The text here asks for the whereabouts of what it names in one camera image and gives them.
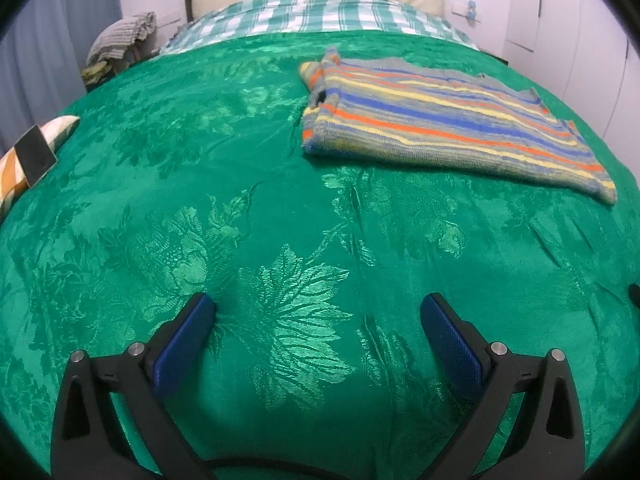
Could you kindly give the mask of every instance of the green and white checkered fabric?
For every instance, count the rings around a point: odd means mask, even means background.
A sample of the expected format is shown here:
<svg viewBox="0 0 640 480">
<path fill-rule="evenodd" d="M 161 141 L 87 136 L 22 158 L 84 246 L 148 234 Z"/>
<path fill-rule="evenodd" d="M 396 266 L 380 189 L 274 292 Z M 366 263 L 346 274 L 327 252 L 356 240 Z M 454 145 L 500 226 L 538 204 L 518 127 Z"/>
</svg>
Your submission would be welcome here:
<svg viewBox="0 0 640 480">
<path fill-rule="evenodd" d="M 447 20 L 389 0 L 244 0 L 211 12 L 162 50 L 179 54 L 220 41 L 273 32 L 384 30 L 454 41 L 476 48 Z"/>
</svg>

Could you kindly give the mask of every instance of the white wardrobe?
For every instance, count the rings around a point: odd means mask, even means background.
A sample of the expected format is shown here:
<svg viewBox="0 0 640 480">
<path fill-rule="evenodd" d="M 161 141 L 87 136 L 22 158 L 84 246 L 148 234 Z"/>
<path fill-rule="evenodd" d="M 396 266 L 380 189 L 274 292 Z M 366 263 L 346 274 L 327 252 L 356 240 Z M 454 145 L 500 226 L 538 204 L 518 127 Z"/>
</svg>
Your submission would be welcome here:
<svg viewBox="0 0 640 480">
<path fill-rule="evenodd" d="M 577 112 L 640 181 L 640 62 L 602 0 L 511 0 L 503 57 Z"/>
</svg>

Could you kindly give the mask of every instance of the knitted garment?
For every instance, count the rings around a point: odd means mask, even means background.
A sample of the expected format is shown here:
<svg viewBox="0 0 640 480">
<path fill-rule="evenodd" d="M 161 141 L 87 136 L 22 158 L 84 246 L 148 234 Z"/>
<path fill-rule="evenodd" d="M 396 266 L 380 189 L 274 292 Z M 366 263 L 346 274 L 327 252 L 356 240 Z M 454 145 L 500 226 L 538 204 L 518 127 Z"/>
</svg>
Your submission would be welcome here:
<svg viewBox="0 0 640 480">
<path fill-rule="evenodd" d="M 299 73 L 311 92 L 302 119 L 309 154 L 474 171 L 616 202 L 575 124 L 553 117 L 534 89 L 398 58 L 341 59 L 335 48 Z"/>
</svg>

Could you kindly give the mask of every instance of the blue gripper pad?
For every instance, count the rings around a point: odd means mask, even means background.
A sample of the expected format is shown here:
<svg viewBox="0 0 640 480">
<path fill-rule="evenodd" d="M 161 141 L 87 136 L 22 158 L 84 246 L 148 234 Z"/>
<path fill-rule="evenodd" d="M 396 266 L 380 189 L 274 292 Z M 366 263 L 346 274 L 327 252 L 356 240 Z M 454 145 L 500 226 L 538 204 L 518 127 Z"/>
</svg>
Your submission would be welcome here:
<svg viewBox="0 0 640 480">
<path fill-rule="evenodd" d="M 487 341 L 476 327 L 462 321 L 437 292 L 422 300 L 420 322 L 456 393 L 479 400 L 491 368 L 491 359 L 485 350 Z"/>
<path fill-rule="evenodd" d="M 157 399 L 164 399 L 178 389 L 209 336 L 215 318 L 216 304 L 207 294 L 199 293 L 191 297 L 174 321 L 167 323 L 167 327 L 158 329 L 156 335 L 165 330 L 169 339 L 159 348 L 159 352 L 157 348 L 152 348 L 150 352 L 152 362 L 148 368 L 148 375 Z M 149 342 L 150 345 L 156 339 L 156 335 Z"/>
</svg>

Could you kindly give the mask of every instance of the black cable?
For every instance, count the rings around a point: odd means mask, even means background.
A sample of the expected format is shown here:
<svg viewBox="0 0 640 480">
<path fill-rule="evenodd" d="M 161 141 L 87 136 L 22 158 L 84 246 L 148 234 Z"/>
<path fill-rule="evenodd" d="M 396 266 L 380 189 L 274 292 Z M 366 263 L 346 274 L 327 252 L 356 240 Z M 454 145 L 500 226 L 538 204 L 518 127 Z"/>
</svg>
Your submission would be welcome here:
<svg viewBox="0 0 640 480">
<path fill-rule="evenodd" d="M 205 460 L 204 463 L 210 469 L 219 469 L 222 467 L 258 467 L 311 476 L 312 478 L 318 478 L 319 480 L 350 480 L 346 476 L 327 471 L 326 469 L 320 469 L 319 467 L 298 464 L 295 462 L 286 462 L 285 460 L 278 460 L 275 458 L 229 456 L 226 458 L 212 458 L 210 460 Z"/>
</svg>

